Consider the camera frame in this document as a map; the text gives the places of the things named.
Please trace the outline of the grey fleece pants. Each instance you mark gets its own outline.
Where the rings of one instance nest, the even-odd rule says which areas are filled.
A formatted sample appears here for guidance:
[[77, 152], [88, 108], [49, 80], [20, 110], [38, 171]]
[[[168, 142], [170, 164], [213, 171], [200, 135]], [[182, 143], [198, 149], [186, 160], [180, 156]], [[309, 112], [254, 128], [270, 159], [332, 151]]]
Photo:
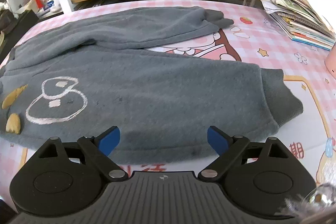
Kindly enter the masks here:
[[281, 69], [157, 51], [234, 21], [202, 7], [125, 10], [70, 22], [15, 48], [1, 70], [1, 137], [39, 148], [112, 126], [120, 164], [213, 154], [206, 132], [262, 141], [303, 113]]

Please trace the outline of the pink checkered table cloth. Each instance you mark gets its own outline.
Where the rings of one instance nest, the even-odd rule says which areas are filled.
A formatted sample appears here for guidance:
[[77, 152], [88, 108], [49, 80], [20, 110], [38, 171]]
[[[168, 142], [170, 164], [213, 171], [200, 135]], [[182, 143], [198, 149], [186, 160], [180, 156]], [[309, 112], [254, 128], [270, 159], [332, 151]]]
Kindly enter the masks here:
[[[233, 27], [224, 30], [228, 42], [243, 62], [263, 68], [284, 71], [284, 81], [293, 94], [303, 103], [303, 114], [285, 124], [276, 135], [314, 177], [317, 185], [335, 185], [335, 79], [325, 66], [328, 51], [291, 41], [264, 10], [229, 3], [187, 0], [135, 1], [92, 7], [67, 15], [60, 15], [38, 23], [21, 40], [84, 18], [128, 10], [136, 7], [200, 6], [220, 10], [233, 19]], [[196, 42], [179, 43], [177, 46], [154, 48], [152, 51], [177, 53], [185, 56], [214, 60], [228, 59], [219, 42], [219, 35], [210, 35]], [[14, 208], [9, 195], [11, 179], [33, 155], [33, 149], [1, 139], [1, 199]], [[196, 174], [214, 157], [163, 164], [156, 160], [150, 164], [122, 165], [131, 174], [143, 171], [194, 170]]]

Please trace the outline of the black box case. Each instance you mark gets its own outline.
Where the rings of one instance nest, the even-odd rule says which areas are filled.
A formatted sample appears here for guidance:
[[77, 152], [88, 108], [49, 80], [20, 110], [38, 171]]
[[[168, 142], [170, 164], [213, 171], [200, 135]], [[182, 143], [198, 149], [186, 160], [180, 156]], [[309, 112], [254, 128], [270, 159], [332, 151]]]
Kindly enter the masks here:
[[17, 20], [17, 25], [9, 34], [1, 31], [1, 63], [24, 34], [37, 24], [39, 18], [32, 10], [29, 10], [19, 15]]

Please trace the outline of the white tub green lid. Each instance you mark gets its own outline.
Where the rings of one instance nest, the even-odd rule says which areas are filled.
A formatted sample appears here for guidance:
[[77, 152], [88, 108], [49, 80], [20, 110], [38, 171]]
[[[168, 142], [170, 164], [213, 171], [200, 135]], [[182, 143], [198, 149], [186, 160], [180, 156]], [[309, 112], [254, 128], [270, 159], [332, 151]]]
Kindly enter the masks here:
[[57, 12], [62, 9], [59, 0], [45, 0], [45, 2], [52, 12]]

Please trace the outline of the dark brown hat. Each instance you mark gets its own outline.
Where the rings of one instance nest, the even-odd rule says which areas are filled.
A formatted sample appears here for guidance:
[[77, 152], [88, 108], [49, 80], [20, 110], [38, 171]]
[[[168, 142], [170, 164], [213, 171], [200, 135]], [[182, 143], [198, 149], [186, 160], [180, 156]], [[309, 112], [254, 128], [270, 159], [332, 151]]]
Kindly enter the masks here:
[[15, 18], [10, 10], [1, 10], [0, 16], [0, 30], [4, 34], [9, 34], [17, 25], [18, 20]]

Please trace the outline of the stack of magazines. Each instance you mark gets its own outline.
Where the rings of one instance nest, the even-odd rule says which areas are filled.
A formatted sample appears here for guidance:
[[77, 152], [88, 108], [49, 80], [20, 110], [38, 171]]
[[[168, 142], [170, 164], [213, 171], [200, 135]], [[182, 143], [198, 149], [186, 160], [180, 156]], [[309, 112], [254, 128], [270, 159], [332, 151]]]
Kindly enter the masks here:
[[330, 51], [335, 33], [307, 0], [260, 0], [265, 12], [293, 41]]

